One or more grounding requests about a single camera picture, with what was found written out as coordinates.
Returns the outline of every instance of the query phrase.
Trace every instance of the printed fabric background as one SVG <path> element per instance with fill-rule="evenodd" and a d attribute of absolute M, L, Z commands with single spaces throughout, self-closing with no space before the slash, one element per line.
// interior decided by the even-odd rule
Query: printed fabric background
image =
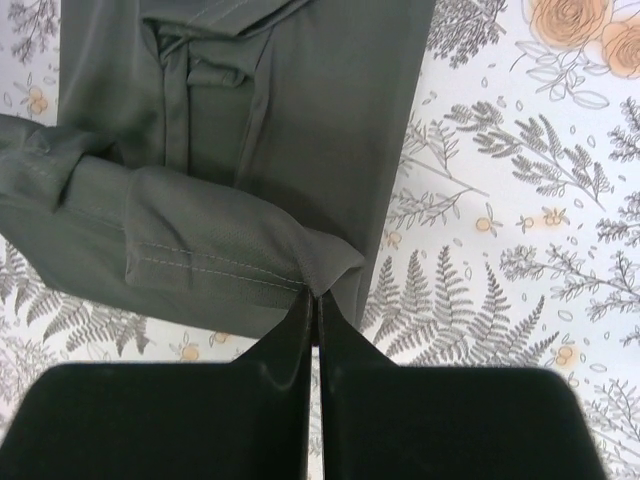
<path fill-rule="evenodd" d="M 59 4 L 0 0 L 0 111 L 53 124 Z M 0 244 L 0 420 L 51 365 L 229 361 L 252 340 L 45 288 Z M 363 333 L 398 363 L 562 375 L 640 479 L 640 3 L 440 0 Z M 321 478 L 317 363 L 310 478 Z"/>

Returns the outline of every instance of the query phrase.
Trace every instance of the black plastic object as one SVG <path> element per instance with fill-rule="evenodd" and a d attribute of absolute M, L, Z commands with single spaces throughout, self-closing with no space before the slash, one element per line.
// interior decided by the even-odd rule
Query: black plastic object
<path fill-rule="evenodd" d="M 0 449 L 0 479 L 306 479 L 313 298 L 229 364 L 47 371 Z"/>
<path fill-rule="evenodd" d="M 398 367 L 330 298 L 318 326 L 327 480 L 606 479 L 554 373 Z"/>
<path fill-rule="evenodd" d="M 0 449 L 0 478 L 306 478 L 316 341 L 327 480 L 605 479 L 553 373 L 398 367 L 306 291 L 227 365 L 50 370 Z"/>

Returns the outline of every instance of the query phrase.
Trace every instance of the olive green fabric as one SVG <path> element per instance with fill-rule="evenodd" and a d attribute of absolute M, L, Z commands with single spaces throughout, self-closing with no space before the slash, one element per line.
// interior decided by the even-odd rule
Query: olive green fabric
<path fill-rule="evenodd" d="M 364 308 L 432 1 L 63 0 L 58 128 L 0 117 L 0 232 L 51 286 L 261 336 Z"/>

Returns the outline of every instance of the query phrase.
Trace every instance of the seam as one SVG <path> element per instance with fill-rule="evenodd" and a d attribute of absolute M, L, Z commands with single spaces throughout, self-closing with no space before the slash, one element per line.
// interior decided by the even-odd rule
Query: seam
<path fill-rule="evenodd" d="M 238 8 L 240 8 L 242 5 L 245 5 L 249 3 L 249 0 L 242 0 L 241 2 L 236 3 L 233 7 L 231 7 L 229 10 L 227 10 L 226 12 L 221 13 L 218 18 L 214 18 L 213 20 L 211 20 L 209 23 L 207 23 L 207 27 L 212 27 L 213 25 L 215 25 L 216 23 L 218 23 L 220 20 L 223 20 L 225 17 L 228 17 L 231 13 L 233 13 L 234 10 L 237 10 Z"/>
<path fill-rule="evenodd" d="M 98 218 L 94 215 L 91 215 L 89 212 L 85 212 L 84 210 L 79 210 L 77 208 L 73 208 L 73 207 L 68 207 L 65 206 L 62 211 L 67 211 L 70 213 L 75 213 L 76 215 L 80 215 L 82 217 L 87 218 L 88 220 L 94 221 L 94 222 L 98 222 L 101 223 L 102 225 L 105 225 L 107 227 L 111 227 L 113 229 L 119 230 L 121 232 L 124 232 L 124 228 L 118 226 L 118 225 L 114 225 L 113 223 L 110 223 L 102 218 Z"/>
<path fill-rule="evenodd" d="M 212 274 L 215 274 L 215 275 L 222 275 L 222 276 L 225 276 L 225 277 L 236 278 L 238 280 L 246 280 L 247 282 L 261 283 L 261 284 L 269 285 L 269 286 L 272 286 L 272 287 L 282 288 L 284 290 L 290 290 L 292 292 L 297 292 L 298 291 L 295 288 L 285 287 L 284 285 L 278 285 L 277 283 L 270 283 L 270 282 L 265 282 L 263 280 L 256 280 L 255 278 L 240 277 L 238 275 L 233 275 L 231 273 L 218 272 L 216 270 L 207 270 L 206 268 L 191 267 L 189 265 L 183 265 L 182 263 L 165 262 L 164 260 L 158 260 L 158 259 L 155 259 L 155 258 L 147 258 L 147 257 L 143 257 L 140 260 L 146 260 L 147 262 L 159 263 L 160 265 L 171 265 L 172 267 L 186 268 L 187 270 L 193 270 L 193 271 L 196 271 L 196 272 L 212 273 Z"/>
<path fill-rule="evenodd" d="M 33 170 L 37 174 L 41 175 L 43 178 L 49 178 L 49 177 L 51 177 L 53 175 L 52 172 L 45 172 L 44 170 L 41 170 L 38 167 L 34 167 L 33 165 L 28 164 L 26 162 L 26 159 L 24 159 L 24 158 L 20 158 L 19 162 L 20 162 L 21 165 L 24 165 L 29 170 Z"/>
<path fill-rule="evenodd" d="M 187 22 L 187 27 L 189 25 L 191 25 L 193 22 L 195 22 L 198 18 L 200 18 L 202 15 L 204 15 L 205 13 L 207 13 L 209 10 L 211 10 L 213 7 L 217 7 L 218 5 L 220 5 L 221 3 L 224 3 L 226 0 L 219 0 L 216 3 L 209 5 L 208 7 L 205 7 L 204 9 L 202 9 L 202 11 L 200 13 L 197 13 L 196 15 L 194 15 L 191 20 L 189 20 Z"/>
<path fill-rule="evenodd" d="M 82 207 L 82 209 L 83 209 L 84 211 L 88 211 L 88 210 L 89 210 L 89 211 L 92 211 L 92 212 L 99 213 L 99 214 L 104 215 L 104 216 L 106 216 L 106 217 L 110 217 L 110 218 L 112 218 L 112 219 L 114 219 L 114 220 L 120 220 L 120 219 L 121 219 L 121 218 L 120 218 L 120 215 L 118 215 L 118 214 L 116 214 L 116 213 L 113 213 L 113 212 L 110 212 L 110 211 L 108 211 L 108 210 L 105 210 L 104 208 L 100 208 L 100 207 L 88 207 L 88 206 L 86 206 L 86 205 L 85 205 L 84 207 Z"/>
<path fill-rule="evenodd" d="M 215 255 L 207 255 L 206 253 L 195 253 L 195 252 L 191 252 L 189 250 L 181 250 L 179 248 L 171 248 L 171 247 L 167 247 L 166 245 L 158 245 L 158 244 L 155 244 L 155 243 L 141 242 L 140 245 L 145 245 L 147 247 L 162 248 L 162 249 L 165 249 L 165 250 L 169 250 L 171 252 L 186 253 L 187 255 L 194 255 L 196 257 L 211 258 L 213 260 L 219 260 L 221 262 L 227 262 L 227 263 L 230 263 L 232 265 L 238 265 L 239 267 L 250 268 L 252 270 L 257 270 L 258 272 L 268 273 L 269 275 L 273 275 L 275 278 L 277 278 L 279 280 L 283 280 L 285 282 L 294 283 L 296 285 L 304 285 L 304 282 L 298 282 L 296 280 L 289 280 L 288 278 L 281 277 L 280 275 L 278 275 L 276 273 L 273 273 L 273 272 L 270 272 L 269 270 L 264 270 L 262 268 L 254 267 L 252 265 L 247 265 L 246 263 L 240 263 L 240 262 L 236 262 L 234 260 L 228 260 L 226 258 L 217 257 Z"/>

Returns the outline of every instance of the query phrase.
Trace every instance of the orange rose print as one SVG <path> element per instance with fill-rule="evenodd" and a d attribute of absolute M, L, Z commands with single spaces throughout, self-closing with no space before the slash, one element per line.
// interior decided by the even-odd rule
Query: orange rose print
<path fill-rule="evenodd" d="M 600 36 L 612 0 L 532 0 L 531 29 L 547 45 L 574 48 Z"/>
<path fill-rule="evenodd" d="M 602 33 L 603 55 L 614 75 L 640 78 L 640 12 L 607 25 Z"/>
<path fill-rule="evenodd" d="M 34 115 L 40 115 L 47 108 L 49 108 L 49 102 L 44 98 L 42 90 L 38 87 L 31 87 L 29 89 L 29 111 Z"/>

